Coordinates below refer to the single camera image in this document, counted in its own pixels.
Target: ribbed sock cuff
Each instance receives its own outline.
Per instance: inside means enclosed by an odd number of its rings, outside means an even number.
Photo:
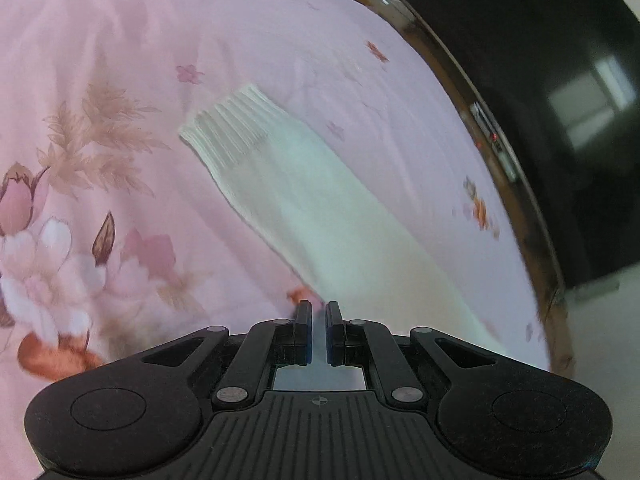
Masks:
[[[217,172],[232,168],[264,142],[287,113],[253,84],[204,110],[181,128],[180,136]]]

